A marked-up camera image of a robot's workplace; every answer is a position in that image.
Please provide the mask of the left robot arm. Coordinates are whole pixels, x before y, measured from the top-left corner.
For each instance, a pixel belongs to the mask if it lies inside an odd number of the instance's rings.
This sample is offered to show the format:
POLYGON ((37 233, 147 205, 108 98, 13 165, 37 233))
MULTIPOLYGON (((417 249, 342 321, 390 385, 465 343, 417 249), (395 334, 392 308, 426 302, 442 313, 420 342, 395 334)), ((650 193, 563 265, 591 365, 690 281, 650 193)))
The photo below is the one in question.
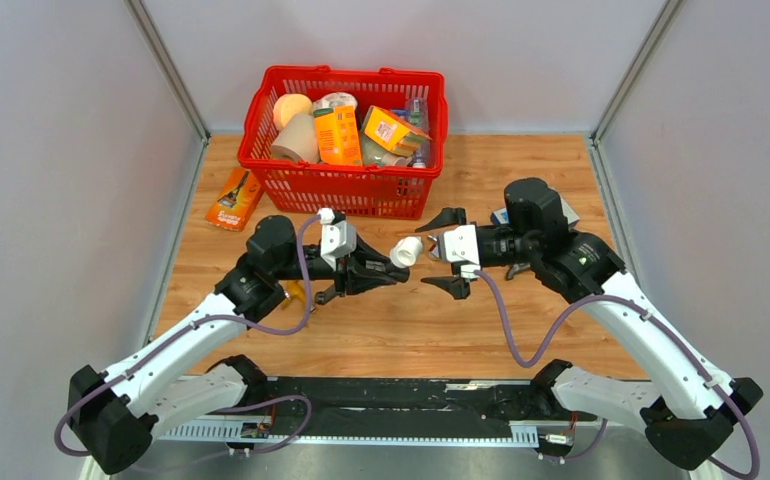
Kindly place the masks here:
POLYGON ((85 366, 70 378, 68 407, 53 441, 63 454, 89 456, 106 474, 137 464, 167 432, 210 413, 254 414, 271 405, 265 375, 247 357, 188 371, 219 346, 250 330, 286 298, 283 282, 303 285, 304 305, 404 283, 411 261, 368 245, 346 216, 323 208, 312 219, 320 241, 282 215, 260 220, 244 253, 214 289, 174 327, 102 370, 85 366))

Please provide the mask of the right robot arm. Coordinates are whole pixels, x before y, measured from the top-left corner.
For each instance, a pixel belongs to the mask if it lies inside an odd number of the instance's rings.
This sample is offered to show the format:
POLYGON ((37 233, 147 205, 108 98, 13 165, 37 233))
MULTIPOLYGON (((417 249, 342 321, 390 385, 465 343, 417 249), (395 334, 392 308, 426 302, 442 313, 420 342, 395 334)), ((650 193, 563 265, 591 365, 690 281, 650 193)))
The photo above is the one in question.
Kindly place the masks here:
POLYGON ((544 180, 509 183, 507 219, 479 225, 461 208, 447 207, 427 224, 433 252, 447 276, 430 284, 457 300, 492 267, 529 266, 535 278, 566 301, 566 313, 586 312, 644 370, 643 381, 598 376, 540 353, 520 358, 537 367, 534 410, 553 419, 583 412, 643 434, 665 460, 687 471, 715 462, 716 452, 740 429, 750 451, 749 478, 761 462, 748 413, 761 400, 751 378, 734 377, 695 349, 648 299, 624 261, 600 237, 570 225, 561 195, 544 180))

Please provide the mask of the white plastic pipe fitting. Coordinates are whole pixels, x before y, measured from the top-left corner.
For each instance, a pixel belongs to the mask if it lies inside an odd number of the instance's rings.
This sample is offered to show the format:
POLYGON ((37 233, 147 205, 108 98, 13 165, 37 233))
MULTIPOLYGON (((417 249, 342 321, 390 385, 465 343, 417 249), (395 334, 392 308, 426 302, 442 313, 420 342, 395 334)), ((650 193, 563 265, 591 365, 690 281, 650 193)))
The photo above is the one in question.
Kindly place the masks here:
POLYGON ((398 268, 412 267, 424 251, 420 237, 409 236, 397 242, 390 250, 389 259, 398 268))

